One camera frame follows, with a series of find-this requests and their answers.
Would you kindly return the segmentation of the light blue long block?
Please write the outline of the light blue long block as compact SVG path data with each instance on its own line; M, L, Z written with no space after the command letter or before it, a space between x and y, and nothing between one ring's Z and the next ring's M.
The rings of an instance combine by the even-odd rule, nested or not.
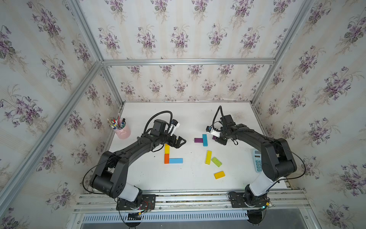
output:
M170 158L169 164L183 164L183 158Z

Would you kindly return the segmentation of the yellow-orange block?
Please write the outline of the yellow-orange block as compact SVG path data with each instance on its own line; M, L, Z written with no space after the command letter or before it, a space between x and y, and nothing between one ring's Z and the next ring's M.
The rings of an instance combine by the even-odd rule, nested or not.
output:
M225 177L225 173L223 171L220 171L220 172L217 172L217 173L214 173L214 178L215 179L220 179L220 178L223 178Z

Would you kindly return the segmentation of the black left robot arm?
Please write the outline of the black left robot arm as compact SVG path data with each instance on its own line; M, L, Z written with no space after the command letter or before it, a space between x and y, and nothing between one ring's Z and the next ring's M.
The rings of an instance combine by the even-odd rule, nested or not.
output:
M90 186L113 199L135 202L141 190L127 182L129 166L160 145L173 148L183 146L186 140L173 134L179 126L180 123L175 119L170 124L156 119L151 130L143 133L133 144L113 153L104 152L89 180Z

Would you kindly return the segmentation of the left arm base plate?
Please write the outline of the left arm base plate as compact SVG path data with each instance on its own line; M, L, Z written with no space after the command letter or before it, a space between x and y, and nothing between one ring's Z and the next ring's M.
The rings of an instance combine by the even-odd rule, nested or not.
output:
M154 194L142 194L138 195L134 202L124 200L122 198L117 198L116 209L119 211L127 210L154 210L156 203L156 195Z

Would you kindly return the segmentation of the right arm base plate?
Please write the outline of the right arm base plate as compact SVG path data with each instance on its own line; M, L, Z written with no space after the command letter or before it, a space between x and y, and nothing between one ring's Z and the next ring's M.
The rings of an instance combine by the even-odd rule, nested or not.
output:
M270 202L266 194L262 196L255 196L249 191L245 192L229 192L228 198L231 202L232 208L261 208L269 207Z

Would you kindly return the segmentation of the teal long block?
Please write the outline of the teal long block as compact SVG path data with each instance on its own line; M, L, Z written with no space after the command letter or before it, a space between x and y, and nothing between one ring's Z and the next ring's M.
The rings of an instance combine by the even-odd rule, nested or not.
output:
M203 146L207 147L208 146L207 134L202 134L202 139L203 139Z

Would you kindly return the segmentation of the lime green block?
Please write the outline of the lime green block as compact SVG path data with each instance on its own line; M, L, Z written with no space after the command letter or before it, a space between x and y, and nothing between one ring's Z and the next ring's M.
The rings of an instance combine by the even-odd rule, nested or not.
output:
M219 160L219 159L217 159L216 157L213 157L212 159L211 159L211 161L219 168L219 167L221 167L222 166L222 162Z

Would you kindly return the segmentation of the yellow long block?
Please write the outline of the yellow long block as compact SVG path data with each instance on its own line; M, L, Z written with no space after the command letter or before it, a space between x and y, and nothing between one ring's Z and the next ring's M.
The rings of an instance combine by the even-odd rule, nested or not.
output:
M206 153L206 158L205 158L205 164L206 165L211 164L211 158L212 158L212 151L208 150L207 153Z

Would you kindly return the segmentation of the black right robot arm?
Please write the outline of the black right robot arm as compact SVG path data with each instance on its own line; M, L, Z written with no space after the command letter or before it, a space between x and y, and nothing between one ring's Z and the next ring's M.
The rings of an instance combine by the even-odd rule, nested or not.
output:
M280 179L297 171L293 153L285 139L267 137L244 124L236 124L230 115L221 117L220 122L222 127L216 142L225 145L229 139L243 141L260 153L262 172L247 185L247 197L264 196Z

